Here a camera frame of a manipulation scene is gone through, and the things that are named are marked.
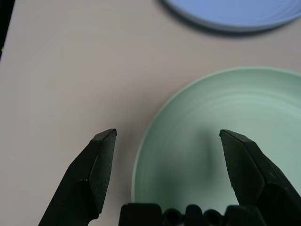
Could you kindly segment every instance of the black mechanical part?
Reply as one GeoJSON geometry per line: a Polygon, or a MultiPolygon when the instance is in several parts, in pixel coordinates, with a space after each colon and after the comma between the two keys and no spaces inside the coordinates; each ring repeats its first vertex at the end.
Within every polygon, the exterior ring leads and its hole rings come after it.
{"type": "Polygon", "coordinates": [[[163,224],[165,226],[177,226],[182,222],[183,216],[176,209],[168,209],[163,214],[163,224]]]}
{"type": "Polygon", "coordinates": [[[228,206],[223,217],[226,226],[267,226],[259,209],[251,205],[228,206]]]}
{"type": "Polygon", "coordinates": [[[223,216],[216,210],[207,210],[204,217],[212,226],[222,226],[224,223],[223,216]]]}
{"type": "Polygon", "coordinates": [[[175,209],[163,214],[157,204],[129,203],[121,208],[119,226],[267,226],[255,206],[229,206],[225,216],[189,205],[185,215],[175,209]]]}
{"type": "Polygon", "coordinates": [[[118,226],[162,226],[162,220],[159,205],[129,203],[121,208],[118,226]]]}
{"type": "Polygon", "coordinates": [[[256,206],[268,225],[301,225],[301,197],[283,172],[246,136],[221,130],[220,137],[239,204],[256,206]]]}
{"type": "Polygon", "coordinates": [[[87,226],[102,212],[116,130],[97,134],[68,167],[39,226],[87,226]]]}

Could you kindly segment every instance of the screw hole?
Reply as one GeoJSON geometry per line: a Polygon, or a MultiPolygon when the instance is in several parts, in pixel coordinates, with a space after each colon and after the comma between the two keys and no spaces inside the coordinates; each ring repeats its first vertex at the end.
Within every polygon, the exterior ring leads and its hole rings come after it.
{"type": "Polygon", "coordinates": [[[179,211],[175,209],[169,209],[165,211],[163,219],[164,219],[164,225],[176,226],[182,222],[182,215],[179,211]]]}
{"type": "Polygon", "coordinates": [[[204,216],[208,220],[208,222],[213,226],[221,226],[222,225],[222,215],[216,210],[207,210],[204,213],[204,216]]]}

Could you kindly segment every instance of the ceramic plate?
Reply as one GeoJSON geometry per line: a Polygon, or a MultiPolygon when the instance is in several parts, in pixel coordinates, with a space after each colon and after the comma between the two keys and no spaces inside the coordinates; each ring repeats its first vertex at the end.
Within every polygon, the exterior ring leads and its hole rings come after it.
{"type": "Polygon", "coordinates": [[[301,16],[300,0],[165,0],[187,19],[227,32],[273,28],[301,16]]]}
{"type": "Polygon", "coordinates": [[[132,201],[184,212],[189,204],[223,213],[237,204],[221,129],[252,139],[301,194],[301,77],[271,68],[218,72],[176,93],[139,147],[132,201]]]}

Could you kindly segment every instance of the light green bowl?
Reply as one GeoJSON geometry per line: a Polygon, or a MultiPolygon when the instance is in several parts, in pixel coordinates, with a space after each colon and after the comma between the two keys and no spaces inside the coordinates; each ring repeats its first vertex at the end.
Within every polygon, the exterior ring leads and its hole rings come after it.
{"type": "Polygon", "coordinates": [[[237,204],[220,129],[254,140],[301,194],[301,76],[238,68],[193,82],[157,113],[136,157],[132,201],[181,212],[237,204]]]}

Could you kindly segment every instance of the table surface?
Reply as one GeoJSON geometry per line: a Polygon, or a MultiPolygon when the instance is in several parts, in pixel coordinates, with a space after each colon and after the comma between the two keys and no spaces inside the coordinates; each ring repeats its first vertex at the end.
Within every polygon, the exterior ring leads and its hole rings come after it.
{"type": "Polygon", "coordinates": [[[0,63],[0,225],[37,225],[90,139],[118,131],[103,213],[130,201],[142,135],[186,84],[236,66],[301,72],[301,20],[231,36],[197,28],[159,0],[16,0],[0,63]]]}

